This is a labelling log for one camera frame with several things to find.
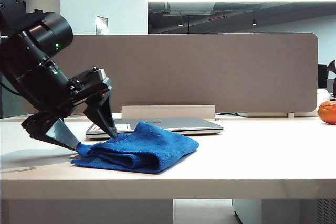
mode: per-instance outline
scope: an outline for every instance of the blue towel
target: blue towel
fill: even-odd
[[[78,166],[155,174],[195,151],[199,144],[175,132],[139,122],[132,134],[118,134],[104,143],[77,145],[83,157],[73,159]]]

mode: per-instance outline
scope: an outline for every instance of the orange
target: orange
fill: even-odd
[[[327,101],[320,105],[317,114],[329,124],[336,124],[336,101]]]

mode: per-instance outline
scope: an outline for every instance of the laptop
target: laptop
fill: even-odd
[[[118,133],[132,133],[139,121],[154,124],[168,131],[182,135],[216,134],[223,131],[221,125],[201,118],[146,118],[146,119],[114,119]],[[100,127],[93,124],[85,132],[87,138],[110,138]]]

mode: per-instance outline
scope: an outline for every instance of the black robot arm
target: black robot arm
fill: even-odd
[[[0,0],[0,23],[10,31],[0,43],[0,72],[39,111],[22,123],[31,138],[75,150],[78,140],[63,118],[84,102],[84,114],[117,137],[109,103],[111,80],[104,70],[93,68],[68,79],[51,60],[73,39],[62,16],[26,13],[22,0]]]

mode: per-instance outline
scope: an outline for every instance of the desk surface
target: desk surface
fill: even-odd
[[[196,152],[158,175],[77,167],[77,154],[0,120],[4,199],[336,198],[336,125],[318,118],[217,122]],[[68,127],[85,143],[86,119]]]

